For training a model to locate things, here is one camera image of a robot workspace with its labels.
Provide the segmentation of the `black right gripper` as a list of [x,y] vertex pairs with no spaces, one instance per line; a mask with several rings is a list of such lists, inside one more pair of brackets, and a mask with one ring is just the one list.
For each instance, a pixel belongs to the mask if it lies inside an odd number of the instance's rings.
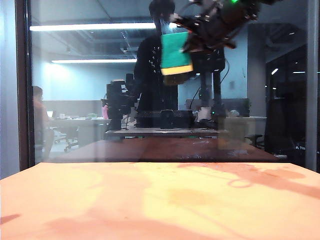
[[248,21],[258,18],[261,8],[257,0],[201,0],[199,5],[200,16],[172,14],[172,22],[178,26],[200,26],[198,35],[188,33],[182,53],[212,53],[223,47],[235,49],[237,45],[233,38]]

